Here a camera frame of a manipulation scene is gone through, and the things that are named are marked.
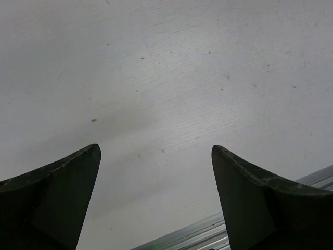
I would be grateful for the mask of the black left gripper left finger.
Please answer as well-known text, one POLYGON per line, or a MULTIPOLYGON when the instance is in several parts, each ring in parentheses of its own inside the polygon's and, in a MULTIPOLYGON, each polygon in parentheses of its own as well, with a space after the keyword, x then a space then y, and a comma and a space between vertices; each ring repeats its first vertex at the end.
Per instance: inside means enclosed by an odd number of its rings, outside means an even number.
POLYGON ((76 249, 100 161, 90 144, 1 181, 1 249, 76 249))

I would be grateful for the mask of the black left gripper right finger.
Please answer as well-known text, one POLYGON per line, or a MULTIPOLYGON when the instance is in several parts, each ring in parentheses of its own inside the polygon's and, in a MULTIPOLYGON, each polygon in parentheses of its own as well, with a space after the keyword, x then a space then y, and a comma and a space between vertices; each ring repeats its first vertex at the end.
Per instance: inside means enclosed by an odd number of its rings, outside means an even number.
POLYGON ((292 181, 218 145, 212 165, 231 249, 332 249, 332 167, 292 181))

